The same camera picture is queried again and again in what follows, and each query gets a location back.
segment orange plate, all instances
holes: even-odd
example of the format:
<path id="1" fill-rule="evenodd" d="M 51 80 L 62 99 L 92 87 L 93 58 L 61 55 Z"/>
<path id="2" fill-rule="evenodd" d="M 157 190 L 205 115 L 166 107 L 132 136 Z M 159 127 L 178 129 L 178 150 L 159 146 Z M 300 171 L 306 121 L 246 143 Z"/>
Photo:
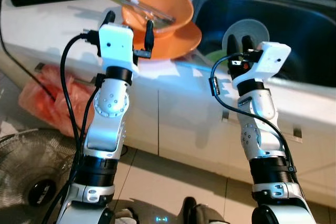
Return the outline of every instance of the orange plate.
<path id="1" fill-rule="evenodd" d="M 144 39 L 145 33 L 134 30 L 133 44 L 135 49 L 144 48 Z M 178 58 L 194 50 L 201 42 L 201 39 L 201 30 L 193 22 L 189 22 L 172 35 L 155 38 L 151 59 L 168 60 Z"/>

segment stainless steel sink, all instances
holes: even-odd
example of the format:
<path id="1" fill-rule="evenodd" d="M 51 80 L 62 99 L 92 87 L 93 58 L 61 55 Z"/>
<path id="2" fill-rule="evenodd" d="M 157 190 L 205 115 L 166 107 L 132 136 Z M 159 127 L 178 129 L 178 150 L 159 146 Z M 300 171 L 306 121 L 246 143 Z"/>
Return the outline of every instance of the stainless steel sink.
<path id="1" fill-rule="evenodd" d="M 268 29 L 270 41 L 292 48 L 279 78 L 336 87 L 336 10 L 292 0 L 193 0 L 193 21 L 202 31 L 199 51 L 222 48 L 233 23 L 253 18 Z"/>

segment electric fan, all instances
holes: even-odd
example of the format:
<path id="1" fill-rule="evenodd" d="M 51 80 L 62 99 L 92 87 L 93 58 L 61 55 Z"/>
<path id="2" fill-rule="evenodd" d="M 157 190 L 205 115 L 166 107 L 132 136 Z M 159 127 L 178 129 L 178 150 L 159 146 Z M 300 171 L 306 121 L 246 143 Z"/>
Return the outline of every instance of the electric fan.
<path id="1" fill-rule="evenodd" d="M 1 223 L 41 223 L 68 179 L 76 150 L 73 143 L 72 138 L 52 129 L 29 130 L 0 139 Z"/>

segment robotic arm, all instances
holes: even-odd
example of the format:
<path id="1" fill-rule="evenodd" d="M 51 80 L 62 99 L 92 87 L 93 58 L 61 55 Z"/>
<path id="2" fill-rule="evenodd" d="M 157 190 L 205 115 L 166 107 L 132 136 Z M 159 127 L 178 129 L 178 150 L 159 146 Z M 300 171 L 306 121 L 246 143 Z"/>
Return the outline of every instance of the robotic arm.
<path id="1" fill-rule="evenodd" d="M 239 52 L 235 37 L 229 37 L 228 54 Z M 275 129 L 256 117 L 238 114 L 241 125 L 241 144 L 250 164 L 254 180 L 253 199 L 258 207 L 252 215 L 253 224 L 316 224 L 296 179 L 286 140 L 275 131 L 278 111 L 269 89 L 262 80 L 278 73 L 287 59 L 290 47 L 276 42 L 262 42 L 252 50 L 251 41 L 243 39 L 243 59 L 229 61 L 233 87 L 238 90 L 238 109 L 260 116 Z M 213 94 L 218 98 L 216 79 L 210 79 Z"/>
<path id="2" fill-rule="evenodd" d="M 114 194 L 113 181 L 125 138 L 124 115 L 130 104 L 127 89 L 138 75 L 138 58 L 151 57 L 154 35 L 153 23 L 148 21 L 145 50 L 133 50 L 133 31 L 114 24 L 114 17 L 114 13 L 108 13 L 99 31 L 91 30 L 83 36 L 97 46 L 106 74 L 94 96 L 95 115 L 56 224 L 119 223 L 107 205 Z M 131 214 L 122 221 L 136 223 Z"/>

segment blue led light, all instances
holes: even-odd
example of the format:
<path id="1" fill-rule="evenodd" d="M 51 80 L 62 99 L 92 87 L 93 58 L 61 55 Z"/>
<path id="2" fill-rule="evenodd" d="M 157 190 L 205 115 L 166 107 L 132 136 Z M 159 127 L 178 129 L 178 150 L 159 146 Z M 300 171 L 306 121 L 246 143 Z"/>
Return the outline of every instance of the blue led light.
<path id="1" fill-rule="evenodd" d="M 165 217 L 156 216 L 155 221 L 156 221 L 156 223 L 167 223 L 168 222 L 168 217 L 167 216 L 165 216 Z"/>

